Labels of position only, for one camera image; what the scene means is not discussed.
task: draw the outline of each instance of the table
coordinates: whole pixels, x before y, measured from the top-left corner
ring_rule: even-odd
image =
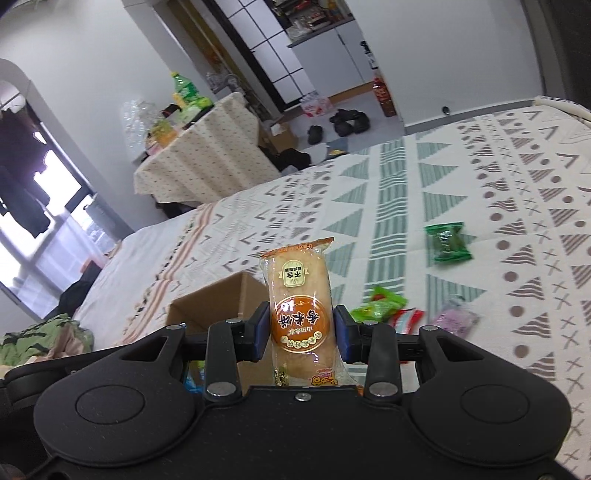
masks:
[[[279,178],[258,148],[259,122],[233,93],[147,158],[134,173],[134,188],[159,203],[211,203]]]

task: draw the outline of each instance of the bed sheet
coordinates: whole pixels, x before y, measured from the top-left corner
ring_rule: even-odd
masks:
[[[339,157],[135,234],[77,319],[98,348],[132,342],[161,327],[178,296],[237,271],[262,281],[260,252],[334,236],[326,252],[334,304],[357,307],[375,285],[405,295],[427,318],[450,296],[472,302],[482,320],[468,340],[569,399],[573,426],[558,460],[585,477],[590,154],[591,129],[542,105]],[[435,264],[424,227],[458,221],[474,259]],[[361,380],[365,367],[349,372]]]

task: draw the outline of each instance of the snack package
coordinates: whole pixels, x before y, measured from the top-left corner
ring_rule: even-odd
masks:
[[[377,286],[374,288],[371,301],[358,309],[351,310],[350,314],[357,323],[368,320],[381,322],[404,308],[406,304],[407,299],[403,296]]]
[[[457,297],[445,302],[439,314],[433,318],[432,324],[458,337],[466,338],[479,319],[476,313],[467,308],[464,299]]]
[[[466,248],[464,240],[459,236],[463,227],[462,222],[442,223],[425,227],[427,234],[433,237],[432,241],[437,251],[434,258],[436,262],[456,262],[472,258],[472,254]]]
[[[345,369],[336,346],[323,253],[333,240],[325,238],[261,255],[261,270],[269,287],[278,386],[343,384],[338,377]]]
[[[394,327],[396,333],[410,335],[417,323],[421,321],[424,314],[425,312],[423,310],[400,310],[388,320],[388,325]]]

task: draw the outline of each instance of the green candy wrapper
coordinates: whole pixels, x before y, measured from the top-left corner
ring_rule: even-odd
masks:
[[[374,288],[372,301],[362,307],[351,310],[350,314],[358,323],[376,320],[381,322],[404,308],[408,302],[403,296],[377,286]]]
[[[433,237],[437,250],[437,255],[434,257],[436,262],[457,262],[472,259],[472,254],[459,235],[463,227],[463,222],[442,223],[425,227],[427,234]]]

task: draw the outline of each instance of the orange circular label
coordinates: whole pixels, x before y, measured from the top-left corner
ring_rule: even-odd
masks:
[[[314,297],[287,297],[277,304],[273,312],[273,340],[288,352],[311,352],[326,340],[329,332],[329,317],[323,305]]]

